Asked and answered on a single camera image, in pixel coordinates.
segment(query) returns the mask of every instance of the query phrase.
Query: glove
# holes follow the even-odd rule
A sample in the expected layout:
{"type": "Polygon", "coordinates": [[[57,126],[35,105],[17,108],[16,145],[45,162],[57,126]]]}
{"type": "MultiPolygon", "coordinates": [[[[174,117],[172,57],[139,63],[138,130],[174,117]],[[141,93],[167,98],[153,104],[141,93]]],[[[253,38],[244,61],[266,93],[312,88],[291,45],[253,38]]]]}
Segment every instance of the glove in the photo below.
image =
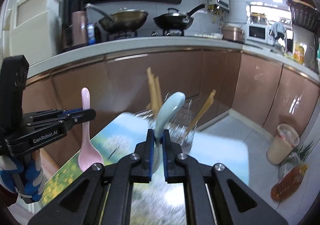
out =
{"type": "MultiPolygon", "coordinates": [[[[38,202],[41,199],[45,184],[39,150],[32,152],[31,157],[32,159],[25,171],[27,183],[23,196],[38,202]]],[[[22,173],[23,170],[24,167],[18,159],[11,156],[0,156],[0,185],[11,193],[19,193],[11,174],[22,173]]]]}

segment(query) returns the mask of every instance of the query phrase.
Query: pan handle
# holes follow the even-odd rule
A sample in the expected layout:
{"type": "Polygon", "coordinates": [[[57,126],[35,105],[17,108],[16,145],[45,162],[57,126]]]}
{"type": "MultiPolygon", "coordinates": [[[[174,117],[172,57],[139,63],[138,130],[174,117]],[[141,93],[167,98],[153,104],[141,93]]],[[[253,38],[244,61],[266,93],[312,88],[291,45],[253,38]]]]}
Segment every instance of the pan handle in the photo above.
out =
{"type": "Polygon", "coordinates": [[[201,5],[199,5],[199,6],[197,6],[197,7],[195,7],[195,8],[192,9],[190,12],[188,12],[188,13],[187,13],[187,16],[188,16],[188,17],[191,17],[195,12],[197,12],[197,11],[203,9],[203,8],[205,8],[205,4],[204,4],[204,3],[201,4],[201,5]]]}
{"type": "Polygon", "coordinates": [[[114,21],[115,20],[114,18],[112,18],[112,16],[110,16],[109,14],[106,14],[104,11],[100,10],[97,6],[95,6],[95,5],[91,4],[91,3],[87,3],[85,5],[85,9],[88,9],[88,8],[93,9],[96,12],[99,12],[100,14],[102,14],[104,17],[106,17],[110,21],[114,21]]]}
{"type": "Polygon", "coordinates": [[[174,10],[176,12],[179,12],[179,10],[177,10],[176,8],[168,8],[168,12],[170,12],[170,10],[174,10]]]}

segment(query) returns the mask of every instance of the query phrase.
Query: screw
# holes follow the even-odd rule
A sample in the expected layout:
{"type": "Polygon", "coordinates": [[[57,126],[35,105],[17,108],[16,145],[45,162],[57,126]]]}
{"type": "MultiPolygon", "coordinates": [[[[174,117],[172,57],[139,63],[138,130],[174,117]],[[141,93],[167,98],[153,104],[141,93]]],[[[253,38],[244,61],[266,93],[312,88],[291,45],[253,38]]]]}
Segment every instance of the screw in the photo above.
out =
{"type": "Polygon", "coordinates": [[[136,153],[132,153],[131,155],[130,155],[130,159],[131,160],[138,160],[140,158],[140,156],[138,155],[138,154],[136,154],[136,153]]]}
{"type": "Polygon", "coordinates": [[[225,169],[224,164],[221,163],[215,164],[214,167],[217,171],[223,171],[225,169]]]}
{"type": "Polygon", "coordinates": [[[102,168],[102,164],[96,163],[92,165],[94,171],[99,171],[102,168]]]}
{"type": "Polygon", "coordinates": [[[177,158],[180,160],[185,160],[188,156],[185,153],[180,153],[177,155],[177,158]]]}

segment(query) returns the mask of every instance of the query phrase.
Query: black wok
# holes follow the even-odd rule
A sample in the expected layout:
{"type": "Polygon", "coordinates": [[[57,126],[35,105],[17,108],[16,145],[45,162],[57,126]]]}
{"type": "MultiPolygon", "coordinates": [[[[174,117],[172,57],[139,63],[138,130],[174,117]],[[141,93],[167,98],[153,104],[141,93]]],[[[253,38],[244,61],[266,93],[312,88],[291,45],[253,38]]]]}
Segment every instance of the black wok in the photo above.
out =
{"type": "Polygon", "coordinates": [[[168,31],[172,29],[184,31],[193,23],[193,18],[191,16],[204,7],[205,4],[201,4],[186,14],[179,13],[179,10],[175,8],[168,8],[168,13],[155,17],[153,20],[162,30],[168,31]]]}
{"type": "Polygon", "coordinates": [[[146,11],[127,10],[127,8],[121,8],[118,12],[111,15],[108,15],[92,4],[86,4],[87,8],[91,8],[104,16],[99,20],[99,23],[109,34],[136,31],[143,26],[148,17],[146,11]]]}

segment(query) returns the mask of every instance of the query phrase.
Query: dish rack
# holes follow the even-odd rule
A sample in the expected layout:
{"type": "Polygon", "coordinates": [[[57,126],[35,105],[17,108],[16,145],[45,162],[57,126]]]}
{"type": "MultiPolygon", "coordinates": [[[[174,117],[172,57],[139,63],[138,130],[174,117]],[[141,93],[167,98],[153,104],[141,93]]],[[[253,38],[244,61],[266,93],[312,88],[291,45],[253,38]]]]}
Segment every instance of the dish rack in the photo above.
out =
{"type": "MultiPolygon", "coordinates": [[[[167,94],[164,101],[170,97],[171,94],[167,94]]],[[[170,139],[172,142],[180,144],[182,151],[188,154],[191,150],[193,138],[195,134],[195,129],[197,123],[193,126],[190,132],[187,132],[187,129],[195,118],[195,112],[191,110],[192,103],[195,103],[199,100],[199,96],[193,96],[190,98],[186,98],[185,103],[181,107],[181,109],[177,112],[177,114],[169,120],[166,129],[169,130],[170,139]]],[[[145,110],[142,112],[137,112],[135,117],[140,117],[142,119],[148,119],[149,128],[154,129],[156,126],[156,120],[153,118],[152,110],[145,110]]]]}

